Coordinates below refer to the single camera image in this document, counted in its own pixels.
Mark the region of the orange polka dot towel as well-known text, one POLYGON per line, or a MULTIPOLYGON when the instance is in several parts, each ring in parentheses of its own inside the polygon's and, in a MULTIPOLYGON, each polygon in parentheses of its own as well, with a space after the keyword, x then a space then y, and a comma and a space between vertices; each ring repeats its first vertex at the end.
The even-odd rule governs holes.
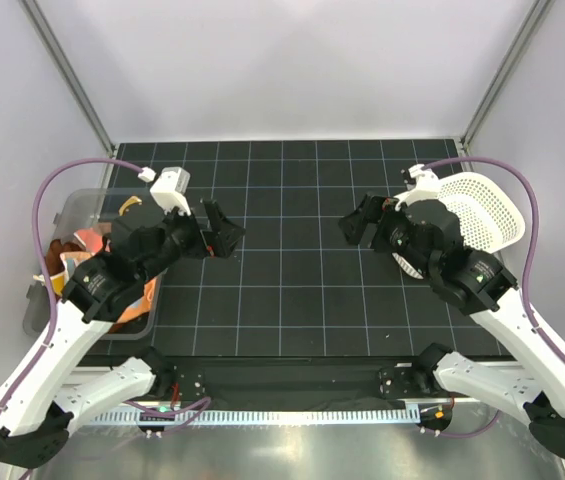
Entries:
MULTIPOLYGON (((60 274, 63 280, 62 286, 54 287, 54 291, 57 295, 63 292, 77 266, 90 259, 101 249, 103 246, 103 231, 99 227, 79 229, 73 233, 73 237, 69 241, 80 245, 82 250, 78 252, 62 253, 60 255, 65 270, 60 274)), ((156 280, 151 280, 149 283, 145 284, 143 296, 135 300, 123 311, 118 317, 117 323, 126 324, 148 313, 153 305, 155 287, 156 280)))

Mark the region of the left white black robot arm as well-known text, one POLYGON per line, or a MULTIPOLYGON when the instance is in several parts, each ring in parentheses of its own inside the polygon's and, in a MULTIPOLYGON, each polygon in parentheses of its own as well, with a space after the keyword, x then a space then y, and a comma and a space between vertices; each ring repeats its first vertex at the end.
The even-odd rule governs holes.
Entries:
POLYGON ((0 387, 0 462, 36 469, 84 423, 141 396, 162 400, 176 368, 146 347, 94 381, 63 391, 64 381, 146 285, 181 259, 228 258, 245 234, 219 205, 203 203, 206 223, 179 210, 159 215, 136 204, 110 224, 101 249, 75 268, 54 316, 0 387))

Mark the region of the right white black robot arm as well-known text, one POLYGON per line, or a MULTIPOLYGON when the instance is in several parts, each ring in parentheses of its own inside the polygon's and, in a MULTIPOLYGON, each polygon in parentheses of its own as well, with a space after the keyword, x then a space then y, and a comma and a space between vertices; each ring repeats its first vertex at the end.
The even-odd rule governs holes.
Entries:
POLYGON ((376 227, 374 252, 405 259, 441 300, 488 331, 522 367, 517 374, 498 372, 433 343, 413 363, 414 388, 425 396, 442 390, 488 404, 565 459, 565 350, 524 304, 514 275, 494 255, 467 246, 460 219, 437 199, 401 205, 395 197, 365 195, 338 222, 351 245, 370 224, 376 227))

